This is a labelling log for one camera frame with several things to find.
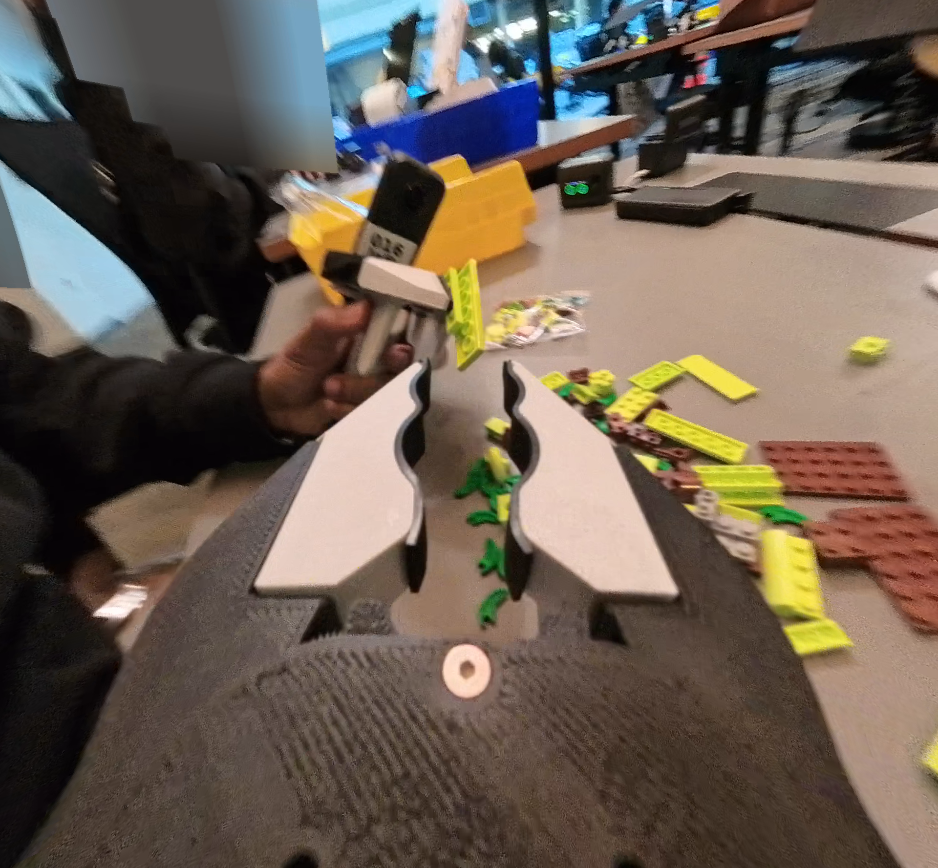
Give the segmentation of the black charger with green display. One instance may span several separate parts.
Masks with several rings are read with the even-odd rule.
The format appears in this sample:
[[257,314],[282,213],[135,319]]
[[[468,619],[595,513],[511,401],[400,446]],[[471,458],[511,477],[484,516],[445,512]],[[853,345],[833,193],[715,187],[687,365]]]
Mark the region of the black charger with green display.
[[615,159],[607,150],[569,158],[558,164],[556,184],[561,210],[603,207],[614,187]]

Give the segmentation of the pile of toy bricks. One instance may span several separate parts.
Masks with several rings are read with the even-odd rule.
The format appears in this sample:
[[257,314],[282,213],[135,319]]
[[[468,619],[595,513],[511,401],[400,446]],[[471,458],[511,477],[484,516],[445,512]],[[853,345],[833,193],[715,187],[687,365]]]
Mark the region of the pile of toy bricks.
[[[559,394],[563,390],[567,390],[571,396],[582,400],[585,404],[599,396],[598,389],[601,386],[598,377],[589,378],[585,384],[577,384],[558,373],[549,374],[540,381],[565,402],[566,400]],[[725,466],[739,467],[743,465],[747,454],[747,445],[745,443],[656,408],[659,397],[655,393],[640,387],[637,380],[632,382],[632,386],[633,388],[629,393],[620,395],[610,405],[601,405],[600,416],[597,420],[584,415],[581,416],[589,420],[610,441],[611,438],[615,438],[616,440],[631,441],[635,444],[642,441],[647,442],[650,445],[647,454],[663,457],[664,452],[661,450],[660,439],[664,438],[679,444],[683,450],[715,459]],[[505,528],[506,535],[510,518],[511,491],[518,480],[518,471],[514,468],[508,456],[509,435],[510,422],[507,422],[504,435],[507,441],[505,449],[492,448],[487,452],[485,458],[475,462],[470,469],[464,487],[455,493],[455,496],[459,498],[469,496],[475,492],[485,495],[489,500],[489,510],[472,513],[470,521],[479,524],[483,522],[499,524]],[[619,455],[616,451],[616,454],[625,466],[641,465],[631,452],[624,452],[623,455]],[[665,525],[662,518],[652,518],[649,511],[643,511],[661,544],[666,562],[679,590],[678,598],[674,602],[665,605],[677,604],[682,592],[679,588],[677,575],[671,568],[669,556],[665,552]],[[494,573],[502,582],[502,585],[493,590],[477,609],[478,622],[483,628],[492,626],[497,622],[500,608],[508,599],[511,599],[505,581],[505,540],[506,537],[504,544],[499,545],[493,539],[488,539],[485,554],[478,563],[481,574]]]

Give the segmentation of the blue storage bin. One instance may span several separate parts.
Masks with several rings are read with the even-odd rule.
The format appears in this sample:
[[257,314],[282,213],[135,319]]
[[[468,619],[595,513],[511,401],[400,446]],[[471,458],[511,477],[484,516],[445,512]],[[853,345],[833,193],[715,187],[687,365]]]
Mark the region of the blue storage bin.
[[539,112],[538,85],[528,78],[440,110],[359,127],[337,146],[366,160],[389,148],[424,164],[459,155],[470,166],[484,165],[535,147]]

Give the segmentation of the lime flat tile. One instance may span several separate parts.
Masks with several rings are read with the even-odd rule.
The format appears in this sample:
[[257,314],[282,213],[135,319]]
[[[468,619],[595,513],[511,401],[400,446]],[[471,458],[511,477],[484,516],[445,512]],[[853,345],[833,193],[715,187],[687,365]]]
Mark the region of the lime flat tile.
[[700,354],[686,356],[677,365],[725,399],[739,403],[759,393],[759,388]]

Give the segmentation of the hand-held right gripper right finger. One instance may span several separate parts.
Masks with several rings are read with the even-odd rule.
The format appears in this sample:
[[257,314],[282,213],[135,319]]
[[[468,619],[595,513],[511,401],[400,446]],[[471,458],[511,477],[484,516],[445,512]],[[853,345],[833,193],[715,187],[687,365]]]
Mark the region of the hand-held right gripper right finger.
[[589,420],[516,360],[502,367],[508,456],[518,471],[504,544],[514,602],[525,593],[585,604],[679,596],[625,466]]

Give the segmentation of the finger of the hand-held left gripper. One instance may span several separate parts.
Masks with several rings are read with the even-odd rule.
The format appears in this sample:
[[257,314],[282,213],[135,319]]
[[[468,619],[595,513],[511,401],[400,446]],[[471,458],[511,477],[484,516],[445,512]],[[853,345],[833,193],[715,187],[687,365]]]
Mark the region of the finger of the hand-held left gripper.
[[375,303],[389,301],[430,312],[446,312],[451,305],[449,290],[440,276],[379,257],[361,261],[358,288]]

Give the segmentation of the black pillar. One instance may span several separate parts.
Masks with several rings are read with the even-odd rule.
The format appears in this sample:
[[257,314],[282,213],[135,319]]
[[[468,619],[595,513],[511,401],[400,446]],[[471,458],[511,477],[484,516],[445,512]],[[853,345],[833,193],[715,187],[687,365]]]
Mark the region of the black pillar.
[[550,42],[549,0],[532,0],[535,21],[537,72],[539,75],[540,113],[543,122],[556,119],[555,82]]

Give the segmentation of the white paper roll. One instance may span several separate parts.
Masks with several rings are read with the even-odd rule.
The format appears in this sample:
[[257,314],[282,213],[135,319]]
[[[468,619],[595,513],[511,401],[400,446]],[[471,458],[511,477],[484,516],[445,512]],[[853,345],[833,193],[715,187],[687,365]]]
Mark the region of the white paper roll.
[[362,117],[369,126],[397,120],[407,111],[408,104],[407,84],[399,77],[382,80],[360,95]]

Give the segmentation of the person's left forearm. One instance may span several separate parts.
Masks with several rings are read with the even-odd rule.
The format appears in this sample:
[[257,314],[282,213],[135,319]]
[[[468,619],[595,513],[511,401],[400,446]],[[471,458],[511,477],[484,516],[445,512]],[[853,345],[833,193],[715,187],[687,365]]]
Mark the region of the person's left forearm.
[[46,356],[29,316],[2,301],[2,522],[82,513],[135,487],[272,459],[299,440],[262,411],[260,366],[176,352]]

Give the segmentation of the black adapter box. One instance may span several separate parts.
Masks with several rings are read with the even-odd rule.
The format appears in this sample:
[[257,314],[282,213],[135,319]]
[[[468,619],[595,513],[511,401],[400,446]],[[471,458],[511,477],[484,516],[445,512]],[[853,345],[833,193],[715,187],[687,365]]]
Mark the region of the black adapter box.
[[670,106],[664,131],[645,138],[638,146],[637,171],[645,181],[668,176],[683,168],[691,144],[702,135],[708,100],[697,95]]

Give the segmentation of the yellow storage bins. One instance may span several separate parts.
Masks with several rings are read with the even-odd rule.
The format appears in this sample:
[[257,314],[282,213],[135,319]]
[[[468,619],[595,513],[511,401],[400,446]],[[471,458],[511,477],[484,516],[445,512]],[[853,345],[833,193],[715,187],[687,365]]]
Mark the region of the yellow storage bins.
[[[533,192],[519,162],[473,172],[458,155],[427,166],[446,185],[442,204],[416,256],[417,268],[443,275],[470,258],[482,263],[522,247],[525,229],[536,216]],[[360,191],[353,200],[370,205],[374,192]],[[333,305],[341,294],[321,277],[328,250],[352,252],[365,219],[319,212],[289,214],[288,239],[316,276],[322,296]]]

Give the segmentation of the person's left hand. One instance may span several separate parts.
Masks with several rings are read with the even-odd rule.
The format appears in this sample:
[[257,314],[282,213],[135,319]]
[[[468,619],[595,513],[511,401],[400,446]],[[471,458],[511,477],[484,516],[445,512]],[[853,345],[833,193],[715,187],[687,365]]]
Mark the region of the person's left hand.
[[377,373],[361,377],[346,372],[348,355],[369,320],[365,301],[318,309],[283,350],[261,364],[257,394],[274,434],[317,437],[412,363],[412,347],[393,344]]

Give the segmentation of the grey desk with wood edge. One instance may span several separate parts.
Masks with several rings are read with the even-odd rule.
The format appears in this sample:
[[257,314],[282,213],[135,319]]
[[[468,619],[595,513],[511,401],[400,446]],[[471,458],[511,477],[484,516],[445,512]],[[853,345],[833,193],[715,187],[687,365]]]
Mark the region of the grey desk with wood edge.
[[630,139],[639,133],[639,125],[640,121],[635,115],[541,121],[537,123],[536,141],[533,146],[476,164],[471,166],[471,170],[480,171],[516,160],[525,173],[544,171],[567,159]]

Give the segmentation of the white printed banner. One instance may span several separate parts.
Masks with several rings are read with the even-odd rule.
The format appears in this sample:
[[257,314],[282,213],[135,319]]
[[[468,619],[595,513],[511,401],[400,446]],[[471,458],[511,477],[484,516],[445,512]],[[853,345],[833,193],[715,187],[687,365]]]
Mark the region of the white printed banner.
[[442,95],[457,86],[468,18],[466,0],[438,0],[431,45],[430,88]]

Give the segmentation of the small sealed bag of pieces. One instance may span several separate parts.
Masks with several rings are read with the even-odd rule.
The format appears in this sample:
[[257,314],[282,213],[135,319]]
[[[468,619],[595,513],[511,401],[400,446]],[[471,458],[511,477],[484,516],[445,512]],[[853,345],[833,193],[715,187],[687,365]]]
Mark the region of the small sealed bag of pieces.
[[586,331],[586,290],[565,290],[501,302],[485,325],[486,351],[522,348],[567,339]]

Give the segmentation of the large brown studded plate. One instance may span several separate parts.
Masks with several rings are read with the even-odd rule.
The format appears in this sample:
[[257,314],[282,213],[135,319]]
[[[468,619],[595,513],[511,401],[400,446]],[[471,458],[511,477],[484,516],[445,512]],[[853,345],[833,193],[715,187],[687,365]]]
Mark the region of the large brown studded plate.
[[913,629],[937,634],[937,522],[928,510],[839,508],[802,529],[822,566],[865,571]]
[[893,460],[865,441],[760,441],[759,452],[788,497],[908,502],[912,495]]

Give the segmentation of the lime long studded plate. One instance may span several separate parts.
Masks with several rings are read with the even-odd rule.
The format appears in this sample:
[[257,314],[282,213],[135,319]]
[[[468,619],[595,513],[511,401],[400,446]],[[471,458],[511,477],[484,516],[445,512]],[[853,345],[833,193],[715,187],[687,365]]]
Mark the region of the lime long studded plate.
[[457,369],[463,372],[482,356],[487,344],[476,259],[448,269],[443,281],[450,296],[447,331],[455,346]]

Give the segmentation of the long wooden desk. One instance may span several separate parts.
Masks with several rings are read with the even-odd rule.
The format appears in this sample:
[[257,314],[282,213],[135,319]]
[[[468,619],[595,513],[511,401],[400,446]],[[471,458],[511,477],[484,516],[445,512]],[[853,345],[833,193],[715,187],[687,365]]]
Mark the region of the long wooden desk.
[[716,25],[701,26],[682,34],[676,34],[656,43],[647,43],[610,53],[576,67],[566,69],[560,75],[561,83],[581,77],[593,77],[603,72],[617,72],[631,64],[648,60],[658,55],[693,57],[704,51],[726,46],[775,41],[802,30],[810,20],[813,7],[807,7],[789,15],[738,30],[717,31]]

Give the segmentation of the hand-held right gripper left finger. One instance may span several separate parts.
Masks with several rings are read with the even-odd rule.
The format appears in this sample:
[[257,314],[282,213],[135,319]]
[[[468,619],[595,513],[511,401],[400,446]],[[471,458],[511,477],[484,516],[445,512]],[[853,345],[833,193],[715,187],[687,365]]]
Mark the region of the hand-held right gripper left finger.
[[411,364],[313,443],[253,582],[270,597],[393,602],[427,571],[424,493],[431,365]]

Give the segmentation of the black tilted board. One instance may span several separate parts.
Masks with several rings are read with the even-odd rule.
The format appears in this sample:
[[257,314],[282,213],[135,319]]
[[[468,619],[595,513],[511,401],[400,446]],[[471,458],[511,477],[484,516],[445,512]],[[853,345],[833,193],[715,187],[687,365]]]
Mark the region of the black tilted board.
[[410,82],[421,15],[414,11],[395,21],[388,31],[388,44],[383,49],[384,79]]

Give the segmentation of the black ribbed power brick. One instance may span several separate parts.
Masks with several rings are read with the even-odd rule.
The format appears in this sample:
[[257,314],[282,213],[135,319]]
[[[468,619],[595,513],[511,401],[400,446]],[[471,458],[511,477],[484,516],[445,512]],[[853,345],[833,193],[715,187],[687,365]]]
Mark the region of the black ribbed power brick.
[[733,213],[748,212],[754,194],[730,187],[643,185],[615,197],[620,220],[692,228],[709,227]]

